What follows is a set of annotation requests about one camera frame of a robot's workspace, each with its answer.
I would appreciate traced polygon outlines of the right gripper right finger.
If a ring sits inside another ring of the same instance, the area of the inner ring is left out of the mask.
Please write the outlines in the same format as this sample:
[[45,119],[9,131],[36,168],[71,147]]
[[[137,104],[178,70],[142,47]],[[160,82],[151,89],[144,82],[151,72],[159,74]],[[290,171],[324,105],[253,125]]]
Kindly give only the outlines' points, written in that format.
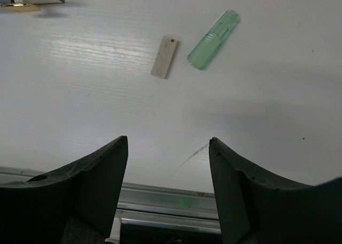
[[341,243],[341,179],[316,186],[274,174],[217,138],[209,163],[224,243]]

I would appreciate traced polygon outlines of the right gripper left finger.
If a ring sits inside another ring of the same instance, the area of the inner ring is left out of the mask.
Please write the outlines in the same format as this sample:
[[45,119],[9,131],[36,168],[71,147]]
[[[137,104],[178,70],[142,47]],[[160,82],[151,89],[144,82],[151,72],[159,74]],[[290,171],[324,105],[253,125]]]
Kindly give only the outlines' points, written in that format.
[[111,235],[128,139],[28,181],[1,185],[1,243],[104,243]]

